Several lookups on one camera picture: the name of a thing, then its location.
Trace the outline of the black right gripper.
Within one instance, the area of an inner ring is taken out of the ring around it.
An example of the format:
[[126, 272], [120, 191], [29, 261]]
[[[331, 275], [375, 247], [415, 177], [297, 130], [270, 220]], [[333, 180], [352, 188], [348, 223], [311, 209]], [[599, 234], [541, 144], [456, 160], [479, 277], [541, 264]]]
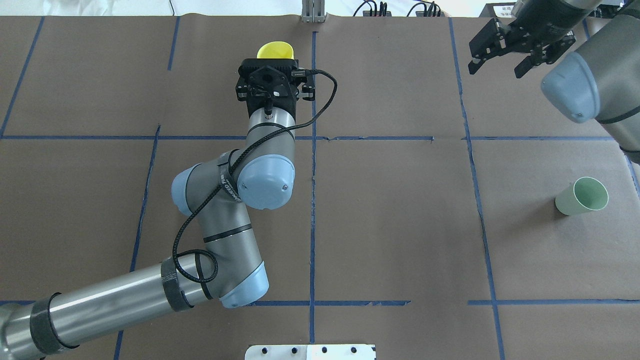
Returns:
[[469, 41], [469, 74], [475, 75], [490, 59], [510, 53], [512, 44], [534, 43], [514, 68], [517, 79], [542, 64], [555, 64], [576, 43], [573, 28], [594, 9], [594, 0], [518, 0], [512, 10], [514, 21], [508, 25], [490, 19]]

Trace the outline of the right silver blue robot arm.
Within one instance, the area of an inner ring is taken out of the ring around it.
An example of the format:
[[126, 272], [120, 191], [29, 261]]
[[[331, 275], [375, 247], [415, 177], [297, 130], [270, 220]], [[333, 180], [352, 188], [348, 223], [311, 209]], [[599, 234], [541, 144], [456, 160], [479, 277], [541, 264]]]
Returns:
[[626, 0], [597, 33], [574, 51], [573, 29], [599, 0], [519, 0], [514, 21], [491, 19], [469, 43], [471, 75], [490, 59], [524, 54], [520, 79], [542, 64], [554, 65], [541, 91], [574, 123], [595, 120], [633, 163], [640, 162], [640, 7]]

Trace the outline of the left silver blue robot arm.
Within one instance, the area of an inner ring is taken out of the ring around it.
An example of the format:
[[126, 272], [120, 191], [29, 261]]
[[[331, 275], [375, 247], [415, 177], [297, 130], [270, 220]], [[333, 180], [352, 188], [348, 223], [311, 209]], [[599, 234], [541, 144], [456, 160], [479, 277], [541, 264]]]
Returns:
[[295, 180], [295, 111], [250, 110], [246, 146], [179, 173], [178, 210], [194, 216], [205, 253], [159, 264], [32, 304], [1, 307], [1, 358], [40, 360], [80, 344], [218, 299], [227, 309], [259, 300], [269, 280], [248, 209], [276, 210]]

